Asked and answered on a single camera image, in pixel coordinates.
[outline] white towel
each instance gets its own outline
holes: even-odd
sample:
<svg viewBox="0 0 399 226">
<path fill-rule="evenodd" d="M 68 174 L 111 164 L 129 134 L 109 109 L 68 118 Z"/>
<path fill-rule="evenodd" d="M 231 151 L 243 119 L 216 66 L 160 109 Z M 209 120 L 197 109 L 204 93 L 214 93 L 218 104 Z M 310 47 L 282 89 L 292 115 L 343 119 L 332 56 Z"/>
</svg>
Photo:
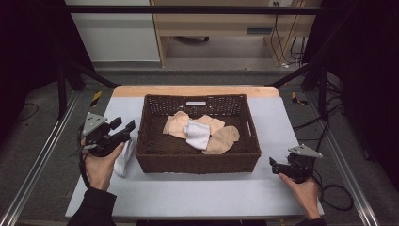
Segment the white towel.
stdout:
<svg viewBox="0 0 399 226">
<path fill-rule="evenodd" d="M 127 163 L 129 162 L 132 153 L 134 153 L 136 150 L 136 144 L 137 144 L 137 138 L 132 137 L 128 141 L 127 145 L 125 145 L 125 147 L 123 148 L 123 151 L 120 154 L 120 156 L 118 156 L 117 160 L 115 161 L 114 172 L 116 172 L 118 176 L 120 177 L 126 176 Z"/>
<path fill-rule="evenodd" d="M 209 136 L 211 135 L 209 125 L 189 120 L 187 125 L 184 127 L 184 131 L 187 134 L 185 142 L 195 149 L 206 150 Z"/>
</svg>

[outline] basket handle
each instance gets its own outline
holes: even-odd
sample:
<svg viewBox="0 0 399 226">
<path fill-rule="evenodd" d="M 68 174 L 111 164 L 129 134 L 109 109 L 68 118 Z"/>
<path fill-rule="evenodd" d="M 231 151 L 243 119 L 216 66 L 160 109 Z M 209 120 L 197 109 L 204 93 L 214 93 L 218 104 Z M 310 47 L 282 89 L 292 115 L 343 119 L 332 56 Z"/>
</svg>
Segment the basket handle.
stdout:
<svg viewBox="0 0 399 226">
<path fill-rule="evenodd" d="M 206 105 L 208 101 L 208 97 L 199 96 L 199 97 L 188 97 L 185 98 L 186 106 L 196 106 L 196 105 Z"/>
</svg>

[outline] wooden table edge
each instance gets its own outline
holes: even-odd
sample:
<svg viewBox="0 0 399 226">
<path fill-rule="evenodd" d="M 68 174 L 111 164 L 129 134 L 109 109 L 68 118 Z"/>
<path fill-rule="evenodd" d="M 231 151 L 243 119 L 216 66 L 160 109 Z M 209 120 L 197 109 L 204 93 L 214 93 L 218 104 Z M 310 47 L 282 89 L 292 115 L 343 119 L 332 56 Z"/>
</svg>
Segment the wooden table edge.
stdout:
<svg viewBox="0 0 399 226">
<path fill-rule="evenodd" d="M 112 97 L 141 97 L 154 95 L 223 95 L 246 94 L 248 97 L 279 97 L 275 87 L 258 86 L 118 86 Z"/>
</svg>

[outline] aluminum rail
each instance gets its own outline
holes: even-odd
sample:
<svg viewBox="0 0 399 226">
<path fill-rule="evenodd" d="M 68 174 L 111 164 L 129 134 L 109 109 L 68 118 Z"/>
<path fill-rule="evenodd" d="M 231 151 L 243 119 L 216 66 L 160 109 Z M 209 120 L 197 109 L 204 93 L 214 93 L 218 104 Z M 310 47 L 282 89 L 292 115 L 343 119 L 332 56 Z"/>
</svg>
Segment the aluminum rail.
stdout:
<svg viewBox="0 0 399 226">
<path fill-rule="evenodd" d="M 278 14 L 278 15 L 337 15 L 340 8 L 318 7 L 221 7 L 221 6 L 39 6 L 40 9 L 69 13 L 125 13 L 125 14 Z"/>
<path fill-rule="evenodd" d="M 308 100 L 310 101 L 311 108 L 313 112 L 319 116 L 317 111 L 317 98 L 313 95 L 307 93 L 306 94 Z M 319 125 L 321 126 L 322 130 L 324 125 L 319 121 Z M 373 208 L 367 201 L 367 198 L 361 189 L 361 186 L 356 179 L 354 172 L 351 170 L 348 162 L 345 160 L 343 151 L 340 149 L 335 137 L 333 136 L 332 132 L 327 133 L 327 143 L 328 146 L 331 148 L 331 153 L 334 158 L 335 163 L 337 164 L 337 169 L 340 172 L 343 182 L 346 185 L 348 191 L 352 194 L 352 197 L 355 201 L 355 206 L 358 210 L 359 216 L 361 221 L 365 226 L 379 226 L 379 222 L 375 216 Z"/>
<path fill-rule="evenodd" d="M 19 215 L 24 209 L 24 206 L 29 199 L 30 194 L 32 193 L 33 188 L 35 187 L 36 182 L 39 180 L 41 172 L 48 159 L 50 158 L 53 149 L 58 142 L 59 137 L 61 136 L 62 131 L 64 130 L 68 119 L 70 118 L 76 103 L 80 97 L 81 92 L 75 91 L 72 93 L 72 96 L 68 103 L 68 110 L 64 117 L 56 122 L 56 125 L 53 128 L 50 136 L 47 138 L 43 148 L 40 151 L 38 158 L 36 159 L 35 164 L 29 171 L 26 176 L 23 185 L 21 186 L 18 194 L 15 196 L 12 204 L 8 207 L 6 213 L 0 219 L 1 226 L 13 226 L 18 220 Z"/>
</svg>

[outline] person's right hand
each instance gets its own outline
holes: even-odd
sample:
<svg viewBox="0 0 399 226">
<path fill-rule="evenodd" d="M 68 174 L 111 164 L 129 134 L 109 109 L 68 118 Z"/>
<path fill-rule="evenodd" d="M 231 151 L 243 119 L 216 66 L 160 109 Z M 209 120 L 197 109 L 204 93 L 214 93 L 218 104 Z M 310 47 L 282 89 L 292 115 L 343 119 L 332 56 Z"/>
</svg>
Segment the person's right hand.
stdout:
<svg viewBox="0 0 399 226">
<path fill-rule="evenodd" d="M 87 155 L 85 159 L 86 172 L 90 180 L 90 186 L 106 191 L 110 186 L 115 160 L 122 153 L 124 143 L 121 143 L 115 150 L 106 157 L 96 157 L 88 151 L 83 152 Z"/>
<path fill-rule="evenodd" d="M 288 176 L 279 173 L 279 178 L 293 190 L 296 200 L 302 207 L 307 219 L 320 218 L 319 209 L 317 208 L 317 195 L 319 187 L 309 178 L 302 184 L 295 183 Z"/>
</svg>

